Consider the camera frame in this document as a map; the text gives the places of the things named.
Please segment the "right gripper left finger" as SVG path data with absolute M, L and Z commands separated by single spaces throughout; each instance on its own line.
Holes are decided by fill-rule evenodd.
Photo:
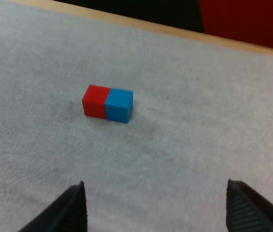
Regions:
M 87 207 L 84 182 L 67 188 L 21 232 L 86 232 Z

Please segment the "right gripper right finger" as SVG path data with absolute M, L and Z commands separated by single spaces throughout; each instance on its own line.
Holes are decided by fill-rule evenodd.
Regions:
M 226 226 L 229 232 L 273 232 L 273 204 L 245 182 L 229 179 Z

